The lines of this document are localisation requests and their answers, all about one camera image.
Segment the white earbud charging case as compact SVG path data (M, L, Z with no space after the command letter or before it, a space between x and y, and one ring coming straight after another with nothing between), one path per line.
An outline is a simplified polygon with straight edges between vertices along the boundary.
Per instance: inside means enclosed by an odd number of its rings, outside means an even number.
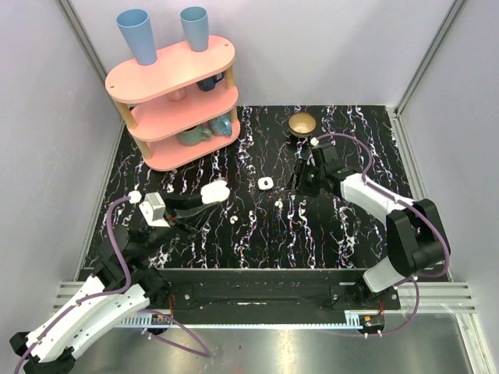
M274 182L271 177L262 177L258 179L257 186L259 190L266 191L274 187Z

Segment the white oval case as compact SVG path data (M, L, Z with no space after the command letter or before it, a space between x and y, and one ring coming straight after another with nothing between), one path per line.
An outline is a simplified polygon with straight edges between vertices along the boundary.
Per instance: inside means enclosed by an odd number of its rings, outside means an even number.
M223 179L213 181L200 190L203 204L223 203L230 195L227 182Z

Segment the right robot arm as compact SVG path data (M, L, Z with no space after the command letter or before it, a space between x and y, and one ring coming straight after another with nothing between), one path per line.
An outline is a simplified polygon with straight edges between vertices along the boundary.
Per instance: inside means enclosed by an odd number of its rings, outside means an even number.
M317 145L311 153L311 161L296 161L288 189L309 197L324 191L353 203L378 219L386 231L387 256L351 288L358 306L371 309L394 286L418 275L430 277L424 270L439 262L448 265L451 251L434 202L405 198L378 185L340 161L331 144Z

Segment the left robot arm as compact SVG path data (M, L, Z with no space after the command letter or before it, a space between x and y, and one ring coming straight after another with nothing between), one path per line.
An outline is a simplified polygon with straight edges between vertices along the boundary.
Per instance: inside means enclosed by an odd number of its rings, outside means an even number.
M204 186L192 195L132 191L114 201L106 213L111 251L50 319L10 338L19 356L14 371L68 373L86 349L126 317L172 309L176 296L170 282L144 262L175 230L196 234L229 195L225 187L210 191ZM124 203L138 205L146 228L114 226L114 210Z

